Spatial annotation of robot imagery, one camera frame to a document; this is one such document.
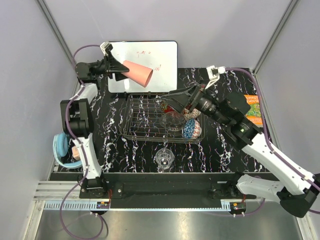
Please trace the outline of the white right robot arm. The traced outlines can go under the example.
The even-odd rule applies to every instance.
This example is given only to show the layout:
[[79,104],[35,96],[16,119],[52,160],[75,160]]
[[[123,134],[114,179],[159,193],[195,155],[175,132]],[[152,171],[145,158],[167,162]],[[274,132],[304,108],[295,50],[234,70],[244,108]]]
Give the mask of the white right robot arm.
[[232,92],[223,100],[217,100],[201,85],[194,85],[170,91],[161,98],[178,113],[197,109],[208,116],[221,126],[227,143],[256,159],[277,178],[271,181],[238,173],[227,185],[230,197],[253,195],[272,200],[298,218],[311,210],[320,193],[319,174],[303,169],[274,147],[263,131],[246,117],[251,107],[242,93]]

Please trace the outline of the brown patterned bowl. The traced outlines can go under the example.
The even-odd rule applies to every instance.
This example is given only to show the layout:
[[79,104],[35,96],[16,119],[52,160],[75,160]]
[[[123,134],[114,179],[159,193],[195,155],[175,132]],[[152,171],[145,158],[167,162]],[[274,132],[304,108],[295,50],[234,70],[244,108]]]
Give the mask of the brown patterned bowl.
[[201,112],[196,108],[194,108],[192,111],[185,108],[183,114],[188,119],[196,119],[201,115]]

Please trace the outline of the blue triangle pattern bowl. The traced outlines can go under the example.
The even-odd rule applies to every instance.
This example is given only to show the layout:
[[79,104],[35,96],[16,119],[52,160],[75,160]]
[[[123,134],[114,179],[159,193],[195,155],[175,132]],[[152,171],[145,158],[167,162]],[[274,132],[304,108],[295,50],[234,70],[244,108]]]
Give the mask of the blue triangle pattern bowl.
[[194,118],[190,118],[182,129],[182,137],[185,139],[196,139],[201,133],[200,123]]

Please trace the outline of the light blue headphones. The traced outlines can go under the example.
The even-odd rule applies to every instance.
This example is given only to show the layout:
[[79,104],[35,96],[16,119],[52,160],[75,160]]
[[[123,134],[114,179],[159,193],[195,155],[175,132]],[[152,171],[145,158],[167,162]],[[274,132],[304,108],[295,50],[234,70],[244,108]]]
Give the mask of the light blue headphones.
[[62,162],[62,157],[65,157],[69,150],[68,136],[64,132],[60,134],[56,134],[53,137],[52,150],[53,150],[55,161],[63,168],[77,169],[82,166],[82,162],[80,160],[72,163]]

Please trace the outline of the pink plastic cup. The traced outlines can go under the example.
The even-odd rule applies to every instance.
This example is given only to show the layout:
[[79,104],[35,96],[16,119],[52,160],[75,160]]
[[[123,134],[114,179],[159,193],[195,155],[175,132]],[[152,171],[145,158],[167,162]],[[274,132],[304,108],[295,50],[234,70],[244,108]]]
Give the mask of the pink plastic cup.
[[153,69],[127,60],[122,64],[129,69],[128,72],[123,73],[124,76],[144,88],[147,87],[153,75]]

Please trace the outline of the white dry-erase board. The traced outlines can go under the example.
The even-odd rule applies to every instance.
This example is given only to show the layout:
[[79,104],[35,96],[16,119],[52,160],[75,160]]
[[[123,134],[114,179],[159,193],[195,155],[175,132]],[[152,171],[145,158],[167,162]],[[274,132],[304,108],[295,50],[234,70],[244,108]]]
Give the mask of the white dry-erase board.
[[176,41],[118,41],[112,42],[112,55],[120,63],[130,61],[153,70],[146,87],[116,76],[108,79],[110,93],[167,93],[178,86],[178,44]]

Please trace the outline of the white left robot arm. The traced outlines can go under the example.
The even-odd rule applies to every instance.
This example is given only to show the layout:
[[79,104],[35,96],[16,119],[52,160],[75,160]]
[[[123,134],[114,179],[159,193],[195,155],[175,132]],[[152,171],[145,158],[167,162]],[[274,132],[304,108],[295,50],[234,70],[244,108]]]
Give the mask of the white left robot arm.
[[94,121],[90,104],[100,89],[98,76],[112,77],[129,69],[116,60],[111,50],[104,50],[102,60],[79,62],[74,70],[80,88],[71,99],[60,102],[60,110],[63,131],[76,147],[83,169],[83,177],[77,184],[80,186],[80,197],[110,198],[112,190],[102,173],[93,143]]

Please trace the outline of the orange treehouse book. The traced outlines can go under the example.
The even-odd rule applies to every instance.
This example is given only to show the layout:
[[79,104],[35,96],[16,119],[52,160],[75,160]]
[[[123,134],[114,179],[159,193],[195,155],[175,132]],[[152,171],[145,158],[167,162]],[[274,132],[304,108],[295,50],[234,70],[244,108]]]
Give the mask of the orange treehouse book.
[[257,95],[245,95],[246,102],[250,106],[250,110],[247,112],[246,117],[257,127],[263,127],[263,120],[260,110],[260,102]]

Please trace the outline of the red floral bowl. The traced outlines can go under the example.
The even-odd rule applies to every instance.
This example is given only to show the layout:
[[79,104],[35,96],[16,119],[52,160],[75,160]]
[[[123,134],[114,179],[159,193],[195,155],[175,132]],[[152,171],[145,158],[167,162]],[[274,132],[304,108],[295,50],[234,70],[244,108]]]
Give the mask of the red floral bowl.
[[160,102],[160,108],[165,114],[170,112],[175,112],[175,110],[164,100]]

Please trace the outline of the pink cube block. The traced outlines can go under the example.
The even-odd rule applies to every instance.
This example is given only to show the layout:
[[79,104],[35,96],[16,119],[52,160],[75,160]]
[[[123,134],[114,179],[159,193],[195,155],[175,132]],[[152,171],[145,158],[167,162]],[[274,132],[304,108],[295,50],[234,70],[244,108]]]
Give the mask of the pink cube block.
[[80,160],[80,154],[79,154],[78,148],[76,146],[73,146],[71,148],[71,151],[72,151],[73,159],[76,160],[76,161],[79,161]]

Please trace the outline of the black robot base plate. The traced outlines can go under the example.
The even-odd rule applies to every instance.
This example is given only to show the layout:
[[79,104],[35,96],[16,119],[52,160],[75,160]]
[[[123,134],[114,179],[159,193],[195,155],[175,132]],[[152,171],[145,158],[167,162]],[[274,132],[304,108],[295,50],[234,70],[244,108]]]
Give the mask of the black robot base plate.
[[217,200],[242,199],[235,190],[227,192],[227,183],[238,173],[106,173],[112,190],[111,201],[178,201],[208,203]]

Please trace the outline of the clear glass plate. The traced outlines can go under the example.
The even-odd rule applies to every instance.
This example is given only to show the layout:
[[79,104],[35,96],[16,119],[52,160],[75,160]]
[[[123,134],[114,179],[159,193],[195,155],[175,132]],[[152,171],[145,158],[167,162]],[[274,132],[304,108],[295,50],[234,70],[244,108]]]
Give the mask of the clear glass plate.
[[188,119],[181,113],[171,111],[165,113],[159,119],[159,124],[166,130],[171,132],[181,131]]

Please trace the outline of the clear drinking glass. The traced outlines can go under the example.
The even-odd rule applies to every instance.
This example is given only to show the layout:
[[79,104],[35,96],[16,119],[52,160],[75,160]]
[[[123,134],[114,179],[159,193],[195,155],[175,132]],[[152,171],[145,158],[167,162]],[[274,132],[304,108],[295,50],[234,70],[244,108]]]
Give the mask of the clear drinking glass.
[[158,165],[158,172],[163,173],[169,171],[175,156],[170,149],[162,148],[156,152],[154,159]]

